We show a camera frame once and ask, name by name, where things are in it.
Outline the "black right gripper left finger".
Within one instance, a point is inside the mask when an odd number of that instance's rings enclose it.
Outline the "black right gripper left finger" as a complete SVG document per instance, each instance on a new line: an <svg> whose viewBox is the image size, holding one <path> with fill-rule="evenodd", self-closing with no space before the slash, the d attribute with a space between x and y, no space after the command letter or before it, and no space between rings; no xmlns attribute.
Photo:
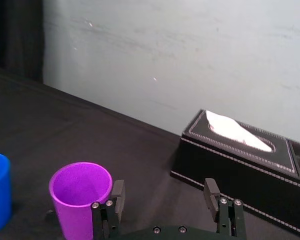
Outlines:
<svg viewBox="0 0 300 240"><path fill-rule="evenodd" d="M125 181L116 180L105 203L95 201L90 205L93 240L114 240L121 235L120 223L125 198Z"/></svg>

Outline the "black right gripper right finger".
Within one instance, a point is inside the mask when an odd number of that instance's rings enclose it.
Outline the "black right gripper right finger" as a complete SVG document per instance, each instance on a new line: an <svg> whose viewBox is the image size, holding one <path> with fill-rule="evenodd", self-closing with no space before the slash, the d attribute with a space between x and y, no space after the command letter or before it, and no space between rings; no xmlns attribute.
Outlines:
<svg viewBox="0 0 300 240"><path fill-rule="evenodd" d="M229 200L221 192L213 178L204 180L203 194L206 205L216 223L218 240L245 240L247 238L243 202Z"/></svg>

